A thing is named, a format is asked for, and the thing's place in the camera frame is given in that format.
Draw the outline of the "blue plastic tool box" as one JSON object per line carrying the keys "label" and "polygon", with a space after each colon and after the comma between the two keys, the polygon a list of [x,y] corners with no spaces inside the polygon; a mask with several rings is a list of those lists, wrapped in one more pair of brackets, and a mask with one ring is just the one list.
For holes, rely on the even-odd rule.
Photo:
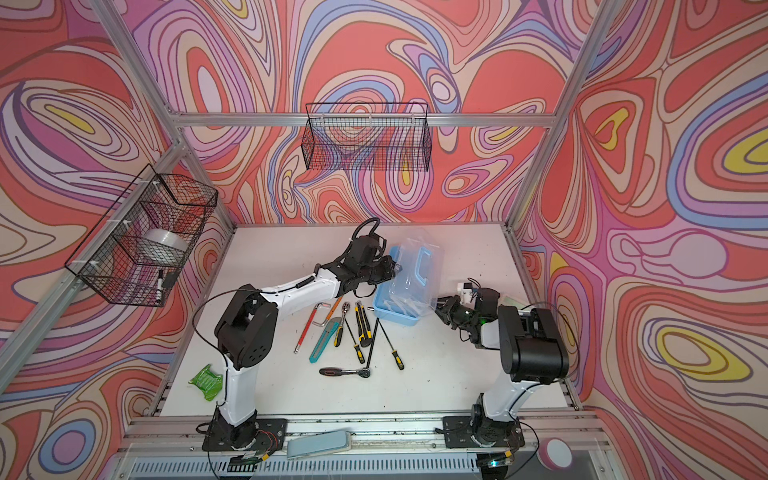
{"label": "blue plastic tool box", "polygon": [[443,248],[424,230],[392,247],[395,276],[376,291],[372,307],[379,320],[414,326],[434,312],[440,290]]}

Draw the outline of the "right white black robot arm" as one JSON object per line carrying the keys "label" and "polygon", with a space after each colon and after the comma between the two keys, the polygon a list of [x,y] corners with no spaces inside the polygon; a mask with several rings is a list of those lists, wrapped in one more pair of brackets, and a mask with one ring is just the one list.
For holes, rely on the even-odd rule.
{"label": "right white black robot arm", "polygon": [[520,408],[536,388],[567,376],[569,353],[551,310],[502,305],[500,294],[488,288],[471,298],[474,305],[467,307],[459,295],[440,297],[435,313],[477,349],[498,352],[501,372],[469,415],[444,417],[437,432],[449,449],[506,446],[515,452],[525,445]]}

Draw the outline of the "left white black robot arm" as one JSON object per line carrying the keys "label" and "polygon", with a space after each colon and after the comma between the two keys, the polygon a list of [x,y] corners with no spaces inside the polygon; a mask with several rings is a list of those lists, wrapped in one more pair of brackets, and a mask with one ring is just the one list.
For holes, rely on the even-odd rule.
{"label": "left white black robot arm", "polygon": [[369,233],[352,238],[336,259],[283,285],[237,290],[217,323],[217,348],[225,360],[224,402],[218,412],[227,425],[239,427],[256,414],[258,364],[272,349],[279,320],[323,301],[341,298],[358,286],[376,286],[395,276],[387,241]]}

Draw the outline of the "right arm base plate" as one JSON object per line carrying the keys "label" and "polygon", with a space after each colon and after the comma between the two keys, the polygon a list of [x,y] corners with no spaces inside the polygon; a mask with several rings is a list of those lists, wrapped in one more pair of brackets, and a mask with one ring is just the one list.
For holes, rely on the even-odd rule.
{"label": "right arm base plate", "polygon": [[500,422],[485,417],[445,416],[436,432],[449,449],[501,448],[517,451],[526,442],[517,420]]}

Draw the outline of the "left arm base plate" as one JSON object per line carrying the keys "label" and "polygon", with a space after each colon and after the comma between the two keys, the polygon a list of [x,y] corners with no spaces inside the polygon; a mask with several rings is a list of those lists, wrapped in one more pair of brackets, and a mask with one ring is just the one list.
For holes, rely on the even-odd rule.
{"label": "left arm base plate", "polygon": [[203,435],[202,449],[206,452],[274,453],[283,448],[287,426],[284,418],[261,418],[232,427],[223,418],[214,417],[199,424],[196,431]]}

